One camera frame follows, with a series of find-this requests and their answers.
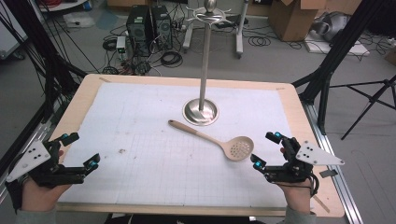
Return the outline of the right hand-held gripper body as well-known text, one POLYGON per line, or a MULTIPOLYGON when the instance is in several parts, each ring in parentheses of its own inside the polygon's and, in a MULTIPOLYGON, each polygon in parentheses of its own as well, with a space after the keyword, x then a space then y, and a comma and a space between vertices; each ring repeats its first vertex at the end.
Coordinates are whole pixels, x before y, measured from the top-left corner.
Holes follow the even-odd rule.
POLYGON ((313 166, 326 153, 320 147, 305 141, 302 145, 294 138, 283 136, 279 143, 284 148, 282 152, 286 162, 281 166, 265 166, 263 174, 271 182, 298 183, 304 182, 313 172, 313 166))

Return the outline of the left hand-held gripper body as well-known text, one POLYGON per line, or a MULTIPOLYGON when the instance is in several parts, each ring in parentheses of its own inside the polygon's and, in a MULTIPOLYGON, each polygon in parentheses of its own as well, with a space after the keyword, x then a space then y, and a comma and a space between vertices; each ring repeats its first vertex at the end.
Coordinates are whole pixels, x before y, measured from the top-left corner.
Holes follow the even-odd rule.
POLYGON ((64 143, 34 141, 14 162, 8 172, 7 183, 29 175, 40 187, 56 187, 81 184, 86 175, 85 167, 65 167, 59 163, 59 150, 64 143))

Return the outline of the beige slotted spoon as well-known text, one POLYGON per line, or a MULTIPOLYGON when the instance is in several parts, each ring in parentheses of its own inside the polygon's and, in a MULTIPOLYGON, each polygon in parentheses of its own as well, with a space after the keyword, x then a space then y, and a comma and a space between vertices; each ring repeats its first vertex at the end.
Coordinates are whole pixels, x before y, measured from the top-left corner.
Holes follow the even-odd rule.
POLYGON ((246 136, 237 136, 229 141, 221 142, 207 134, 201 133, 179 121, 170 119, 168 124, 174 128, 177 128, 183 132, 193 134, 201 137, 211 143, 218 145, 224 155, 231 161, 241 161, 250 156, 254 149, 253 141, 246 136))

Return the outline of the metal utensil rack stand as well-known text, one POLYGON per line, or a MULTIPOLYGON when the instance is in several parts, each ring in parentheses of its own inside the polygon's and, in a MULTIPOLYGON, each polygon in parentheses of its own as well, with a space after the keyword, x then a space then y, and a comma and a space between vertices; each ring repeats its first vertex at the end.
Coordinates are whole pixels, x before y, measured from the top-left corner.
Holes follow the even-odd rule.
POLYGON ((184 104, 183 116, 187 122, 193 125, 206 126, 215 122, 219 117, 219 110, 216 104, 205 98, 211 27, 214 24, 226 21, 226 15, 223 10, 217 8, 217 0, 204 0, 203 7, 192 10, 191 19, 193 21, 199 21, 205 26, 204 46, 199 97, 184 104))

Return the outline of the person's right hand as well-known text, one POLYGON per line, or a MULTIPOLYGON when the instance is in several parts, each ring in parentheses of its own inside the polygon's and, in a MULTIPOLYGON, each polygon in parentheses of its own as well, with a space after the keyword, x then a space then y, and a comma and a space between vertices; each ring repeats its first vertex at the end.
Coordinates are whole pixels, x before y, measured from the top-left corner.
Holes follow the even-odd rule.
POLYGON ((283 190, 290 209, 302 214, 310 214, 311 183, 309 180, 299 183, 276 182, 283 190))

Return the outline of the person's left hand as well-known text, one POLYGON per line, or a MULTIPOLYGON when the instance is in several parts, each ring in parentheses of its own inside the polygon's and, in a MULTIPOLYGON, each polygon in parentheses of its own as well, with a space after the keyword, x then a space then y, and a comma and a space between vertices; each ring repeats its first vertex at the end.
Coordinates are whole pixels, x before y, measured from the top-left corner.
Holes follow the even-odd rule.
POLYGON ((21 210, 27 212, 51 211, 61 196, 70 188, 70 185, 61 185, 53 189, 40 187, 32 178, 28 178, 22 184, 21 210))

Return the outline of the thin wooden stick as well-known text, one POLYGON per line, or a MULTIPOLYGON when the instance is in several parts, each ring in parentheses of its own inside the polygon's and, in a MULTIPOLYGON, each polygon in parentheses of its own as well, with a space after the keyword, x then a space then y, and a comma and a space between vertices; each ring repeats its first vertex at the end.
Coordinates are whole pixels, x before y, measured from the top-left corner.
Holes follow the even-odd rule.
POLYGON ((326 211, 326 213, 330 214, 331 210, 329 207, 317 195, 314 195, 313 199, 326 211))

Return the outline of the white grid mat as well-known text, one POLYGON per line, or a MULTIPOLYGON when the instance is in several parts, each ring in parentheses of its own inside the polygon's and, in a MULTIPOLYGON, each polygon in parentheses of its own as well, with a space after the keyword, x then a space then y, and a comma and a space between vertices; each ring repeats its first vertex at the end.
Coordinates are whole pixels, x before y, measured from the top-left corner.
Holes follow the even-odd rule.
POLYGON ((104 83, 68 149, 64 165, 94 154, 99 167, 64 203, 283 208, 281 189, 250 160, 230 161, 215 144, 169 125, 195 87, 104 83))

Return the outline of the black tripod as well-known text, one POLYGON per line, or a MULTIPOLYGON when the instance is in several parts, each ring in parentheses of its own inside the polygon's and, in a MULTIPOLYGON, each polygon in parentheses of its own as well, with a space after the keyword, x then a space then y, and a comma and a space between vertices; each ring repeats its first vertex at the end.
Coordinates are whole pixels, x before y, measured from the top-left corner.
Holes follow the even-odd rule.
POLYGON ((359 116, 356 120, 351 124, 351 126, 347 129, 347 131, 342 135, 341 139, 345 140, 350 133, 354 130, 354 128, 358 125, 358 123, 365 117, 368 111, 375 105, 380 104, 384 107, 390 108, 396 111, 396 75, 394 75, 391 79, 383 79, 378 81, 369 81, 369 82, 360 82, 360 83, 349 83, 349 84, 341 84, 341 85, 333 85, 331 88, 348 88, 357 94, 365 97, 368 100, 367 105, 363 108, 359 116), (361 86, 370 86, 370 85, 381 85, 381 88, 373 94, 368 94, 361 90, 358 90, 358 87, 361 86), (380 97, 387 91, 391 90, 391 96, 393 100, 393 104, 386 103, 380 99, 380 97))

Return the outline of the white stand legs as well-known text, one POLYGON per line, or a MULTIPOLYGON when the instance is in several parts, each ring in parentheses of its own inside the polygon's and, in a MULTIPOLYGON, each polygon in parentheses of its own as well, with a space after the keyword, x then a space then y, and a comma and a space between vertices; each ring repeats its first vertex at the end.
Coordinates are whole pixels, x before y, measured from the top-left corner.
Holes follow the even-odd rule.
MULTIPOLYGON (((186 9, 188 11, 187 18, 187 30, 184 35, 184 42, 182 48, 185 52, 191 46, 192 33, 194 28, 194 23, 196 21, 201 22, 204 25, 206 40, 210 41, 212 26, 219 23, 231 23, 227 19, 226 14, 230 10, 221 10, 217 8, 217 0, 204 0, 201 7, 193 7, 191 1, 187 0, 188 4, 186 9)), ((235 52, 238 59, 240 59, 244 53, 243 47, 243 29, 245 24, 245 18, 248 12, 248 0, 243 0, 242 10, 239 14, 239 22, 235 25, 235 52)))

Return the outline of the white flat board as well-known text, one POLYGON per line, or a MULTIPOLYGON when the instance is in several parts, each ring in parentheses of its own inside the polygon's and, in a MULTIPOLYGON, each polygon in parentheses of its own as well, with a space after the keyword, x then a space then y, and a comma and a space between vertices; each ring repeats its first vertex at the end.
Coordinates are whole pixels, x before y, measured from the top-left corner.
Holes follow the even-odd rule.
POLYGON ((341 45, 331 46, 329 42, 326 42, 322 39, 312 39, 307 38, 304 41, 305 47, 309 53, 319 53, 319 54, 328 54, 330 52, 336 53, 347 53, 350 56, 363 56, 367 57, 370 55, 370 51, 363 46, 363 44, 359 41, 356 41, 354 45, 351 47, 341 45))

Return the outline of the cardboard box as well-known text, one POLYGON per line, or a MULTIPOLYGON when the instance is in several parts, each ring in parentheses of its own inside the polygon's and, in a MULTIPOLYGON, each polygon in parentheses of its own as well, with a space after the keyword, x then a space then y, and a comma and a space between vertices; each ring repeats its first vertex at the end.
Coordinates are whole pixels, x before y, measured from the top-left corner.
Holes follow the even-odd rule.
POLYGON ((273 0, 268 21, 276 36, 287 42, 302 41, 327 0, 273 0))

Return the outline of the grey bag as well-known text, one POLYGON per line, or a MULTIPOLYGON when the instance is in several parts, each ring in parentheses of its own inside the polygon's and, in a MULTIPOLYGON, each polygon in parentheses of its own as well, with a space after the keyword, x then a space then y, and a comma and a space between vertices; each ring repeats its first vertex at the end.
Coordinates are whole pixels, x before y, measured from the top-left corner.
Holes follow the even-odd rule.
POLYGON ((321 16, 314 19, 311 30, 315 31, 317 35, 320 35, 326 41, 332 42, 344 30, 349 20, 350 16, 343 12, 324 12, 321 16))

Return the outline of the black computer tower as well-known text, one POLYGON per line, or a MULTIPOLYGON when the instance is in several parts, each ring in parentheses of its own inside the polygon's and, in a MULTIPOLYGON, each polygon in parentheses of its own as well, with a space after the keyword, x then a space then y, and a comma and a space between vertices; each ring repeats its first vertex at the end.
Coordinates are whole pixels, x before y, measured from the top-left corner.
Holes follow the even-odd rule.
POLYGON ((171 49, 173 47, 171 18, 166 6, 152 6, 151 15, 158 48, 171 49))
POLYGON ((149 7, 133 5, 126 27, 134 53, 139 56, 149 56, 149 45, 153 39, 149 7))

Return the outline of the aluminium rail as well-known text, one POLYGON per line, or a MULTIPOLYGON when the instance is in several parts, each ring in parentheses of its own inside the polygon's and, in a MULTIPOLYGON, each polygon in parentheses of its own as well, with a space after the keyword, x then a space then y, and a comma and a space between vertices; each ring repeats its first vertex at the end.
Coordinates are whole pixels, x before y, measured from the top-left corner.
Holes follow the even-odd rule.
POLYGON ((13 142, 5 155, 0 159, 0 204, 7 197, 5 186, 8 168, 14 159, 24 152, 34 141, 43 141, 53 132, 53 123, 49 120, 38 124, 28 124, 13 142))
POLYGON ((344 215, 348 224, 364 224, 360 211, 353 199, 348 188, 346 179, 342 173, 341 166, 346 163, 341 159, 336 159, 332 150, 332 145, 326 134, 323 134, 317 125, 318 112, 313 105, 303 104, 304 112, 308 118, 313 134, 316 138, 318 146, 326 153, 320 158, 319 164, 325 165, 330 171, 335 171, 336 175, 332 175, 332 182, 339 196, 343 207, 344 215))

